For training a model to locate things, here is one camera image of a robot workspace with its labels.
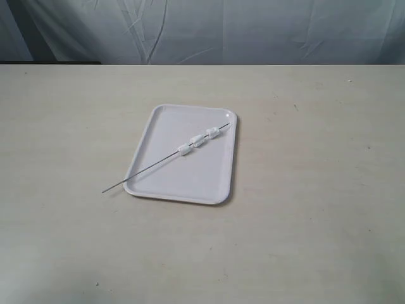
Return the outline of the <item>grey wrinkled backdrop cloth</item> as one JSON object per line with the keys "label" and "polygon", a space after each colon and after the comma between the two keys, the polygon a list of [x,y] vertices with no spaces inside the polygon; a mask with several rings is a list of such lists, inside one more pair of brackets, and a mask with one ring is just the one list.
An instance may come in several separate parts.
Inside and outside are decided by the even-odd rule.
{"label": "grey wrinkled backdrop cloth", "polygon": [[404,63],[403,1],[2,1],[1,60]]}

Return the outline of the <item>white marshmallow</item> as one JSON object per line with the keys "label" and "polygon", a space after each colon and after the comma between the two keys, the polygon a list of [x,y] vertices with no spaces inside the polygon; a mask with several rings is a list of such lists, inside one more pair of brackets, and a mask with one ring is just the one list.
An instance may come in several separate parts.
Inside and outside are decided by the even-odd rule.
{"label": "white marshmallow", "polygon": [[199,134],[190,139],[189,145],[194,148],[197,148],[197,147],[201,146],[202,144],[204,144],[205,141],[206,141],[206,136]]}

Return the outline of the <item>white marshmallow tip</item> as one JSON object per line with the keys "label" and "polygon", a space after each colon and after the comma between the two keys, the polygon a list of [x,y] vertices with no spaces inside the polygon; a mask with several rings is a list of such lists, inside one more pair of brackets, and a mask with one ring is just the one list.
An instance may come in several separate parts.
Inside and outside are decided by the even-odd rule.
{"label": "white marshmallow tip", "polygon": [[214,139],[220,134],[221,130],[219,127],[212,127],[206,130],[206,137],[208,139]]}

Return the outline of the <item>white rectangular plastic tray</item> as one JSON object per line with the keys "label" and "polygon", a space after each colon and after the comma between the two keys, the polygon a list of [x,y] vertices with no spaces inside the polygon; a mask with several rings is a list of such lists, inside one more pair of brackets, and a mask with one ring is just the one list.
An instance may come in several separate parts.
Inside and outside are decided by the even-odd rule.
{"label": "white rectangular plastic tray", "polygon": [[[214,139],[180,156],[177,149],[219,127]],[[145,198],[203,205],[223,203],[231,191],[237,115],[223,108],[162,104],[151,113],[123,187]]]}

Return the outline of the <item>white marshmallow handle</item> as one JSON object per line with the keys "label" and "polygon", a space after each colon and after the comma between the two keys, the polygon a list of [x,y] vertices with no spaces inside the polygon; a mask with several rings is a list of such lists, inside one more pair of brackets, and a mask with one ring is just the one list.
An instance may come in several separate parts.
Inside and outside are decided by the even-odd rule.
{"label": "white marshmallow handle", "polygon": [[188,153],[190,153],[193,149],[193,145],[191,144],[183,144],[181,146],[178,147],[177,151],[179,153],[180,156],[185,156]]}

